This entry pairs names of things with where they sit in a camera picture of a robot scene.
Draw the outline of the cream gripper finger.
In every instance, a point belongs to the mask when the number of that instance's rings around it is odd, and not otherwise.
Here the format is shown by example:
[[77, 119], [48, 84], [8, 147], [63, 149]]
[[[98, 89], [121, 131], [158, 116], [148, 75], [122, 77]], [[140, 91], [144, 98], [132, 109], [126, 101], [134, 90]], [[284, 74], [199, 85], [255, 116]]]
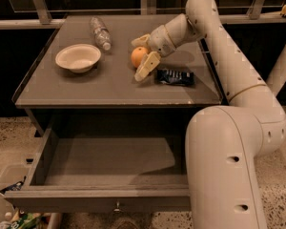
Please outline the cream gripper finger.
[[132, 41], [132, 46], [137, 48], [137, 47], [144, 47], [146, 49], [148, 49], [150, 46], [149, 46], [149, 39], [150, 39], [150, 35], [147, 33], [147, 34], [144, 34], [138, 38], [135, 38], [133, 41]]
[[136, 70], [134, 79], [137, 82], [144, 80], [160, 63], [161, 56], [158, 52], [145, 53], [139, 67]]

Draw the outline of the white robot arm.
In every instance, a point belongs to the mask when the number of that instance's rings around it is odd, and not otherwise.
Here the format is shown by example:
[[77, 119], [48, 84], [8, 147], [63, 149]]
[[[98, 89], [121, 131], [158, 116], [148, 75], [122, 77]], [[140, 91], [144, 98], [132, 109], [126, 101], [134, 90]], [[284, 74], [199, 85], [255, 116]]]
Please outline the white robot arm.
[[267, 229], [254, 160], [286, 139], [276, 96], [224, 29], [215, 0], [188, 0], [184, 13], [133, 40], [144, 47], [134, 78], [142, 81], [181, 45], [203, 39], [228, 101], [197, 112], [185, 157], [194, 229]]

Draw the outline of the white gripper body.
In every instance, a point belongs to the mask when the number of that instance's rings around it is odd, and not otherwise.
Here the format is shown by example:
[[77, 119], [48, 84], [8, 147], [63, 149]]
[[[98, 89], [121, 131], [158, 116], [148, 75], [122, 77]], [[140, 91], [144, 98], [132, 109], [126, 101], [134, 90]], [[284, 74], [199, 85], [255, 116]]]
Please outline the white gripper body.
[[166, 57], [175, 51], [175, 45], [164, 25], [151, 32], [148, 45], [153, 52], [158, 52], [161, 57]]

